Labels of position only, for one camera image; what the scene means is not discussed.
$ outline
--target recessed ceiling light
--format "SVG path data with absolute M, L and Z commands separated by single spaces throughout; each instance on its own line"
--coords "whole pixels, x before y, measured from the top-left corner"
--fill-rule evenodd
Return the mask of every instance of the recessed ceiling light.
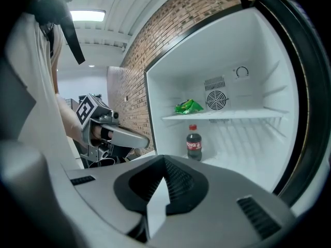
M 102 22 L 105 11 L 74 10 L 70 11 L 73 21 L 97 21 Z

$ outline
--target open refrigerator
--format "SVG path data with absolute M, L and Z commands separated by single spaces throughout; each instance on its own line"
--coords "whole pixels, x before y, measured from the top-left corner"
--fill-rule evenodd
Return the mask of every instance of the open refrigerator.
M 292 205 L 327 159 L 328 60 L 294 1 L 241 1 L 145 69 L 155 154 L 187 157 L 195 124 L 203 163 L 238 172 Z M 203 111 L 175 114 L 188 99 Z

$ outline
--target green snack bag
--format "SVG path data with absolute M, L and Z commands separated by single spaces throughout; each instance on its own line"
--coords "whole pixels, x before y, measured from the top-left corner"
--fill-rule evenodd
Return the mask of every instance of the green snack bag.
M 186 100 L 175 107 L 175 112 L 180 114 L 192 114 L 201 110 L 203 108 L 193 99 Z

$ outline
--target red bottle cap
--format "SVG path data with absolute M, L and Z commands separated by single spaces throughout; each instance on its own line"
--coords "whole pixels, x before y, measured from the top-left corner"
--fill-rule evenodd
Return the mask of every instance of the red bottle cap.
M 197 125 L 190 125 L 190 130 L 197 130 Z

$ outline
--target plastic bottle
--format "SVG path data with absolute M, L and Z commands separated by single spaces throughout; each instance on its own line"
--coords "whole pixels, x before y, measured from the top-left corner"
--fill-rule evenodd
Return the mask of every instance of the plastic bottle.
M 190 134 L 186 138 L 187 156 L 189 159 L 201 161 L 201 136 L 197 133 L 197 125 L 190 125 Z

